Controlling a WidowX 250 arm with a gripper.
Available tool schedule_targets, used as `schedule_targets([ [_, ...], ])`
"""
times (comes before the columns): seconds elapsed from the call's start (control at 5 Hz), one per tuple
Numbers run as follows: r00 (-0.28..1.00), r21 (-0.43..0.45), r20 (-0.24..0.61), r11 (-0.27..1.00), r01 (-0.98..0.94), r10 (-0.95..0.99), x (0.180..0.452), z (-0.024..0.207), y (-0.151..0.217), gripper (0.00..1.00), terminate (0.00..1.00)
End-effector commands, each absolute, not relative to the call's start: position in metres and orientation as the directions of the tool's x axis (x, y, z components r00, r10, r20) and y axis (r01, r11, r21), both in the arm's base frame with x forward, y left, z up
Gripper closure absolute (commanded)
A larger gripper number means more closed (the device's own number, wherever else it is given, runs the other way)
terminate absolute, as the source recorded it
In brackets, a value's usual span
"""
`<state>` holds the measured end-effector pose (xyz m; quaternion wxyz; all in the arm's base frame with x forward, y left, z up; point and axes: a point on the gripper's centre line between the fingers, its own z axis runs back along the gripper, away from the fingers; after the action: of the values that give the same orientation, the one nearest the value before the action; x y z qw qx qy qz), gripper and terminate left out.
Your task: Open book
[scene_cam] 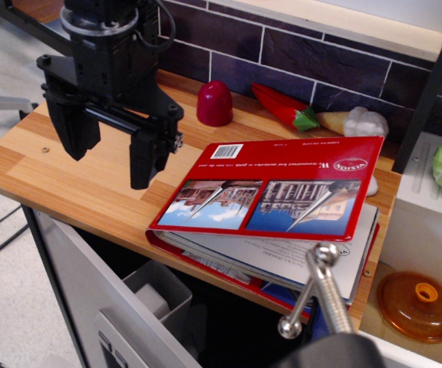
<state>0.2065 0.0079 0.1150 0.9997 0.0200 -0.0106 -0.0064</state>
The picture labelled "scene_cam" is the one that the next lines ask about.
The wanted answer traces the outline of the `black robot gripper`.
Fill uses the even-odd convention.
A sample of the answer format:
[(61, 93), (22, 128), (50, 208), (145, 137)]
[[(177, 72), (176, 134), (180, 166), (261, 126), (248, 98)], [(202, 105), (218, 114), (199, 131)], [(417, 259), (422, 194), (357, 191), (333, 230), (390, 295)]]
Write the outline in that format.
[(131, 135), (130, 186), (147, 189), (182, 145), (183, 109), (157, 85), (159, 54), (176, 28), (158, 38), (158, 10), (63, 10), (71, 56), (43, 55), (42, 88), (64, 150), (82, 159), (101, 140), (99, 123)]

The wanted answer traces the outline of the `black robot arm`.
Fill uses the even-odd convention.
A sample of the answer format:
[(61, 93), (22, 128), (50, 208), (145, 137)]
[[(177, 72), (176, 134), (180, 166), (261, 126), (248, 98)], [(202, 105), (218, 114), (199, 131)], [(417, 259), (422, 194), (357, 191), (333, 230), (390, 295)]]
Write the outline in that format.
[(61, 23), (70, 57), (41, 56), (51, 122), (76, 160), (101, 140), (100, 123), (130, 134), (130, 185), (145, 189), (182, 145), (183, 108), (157, 84), (160, 1), (66, 1)]

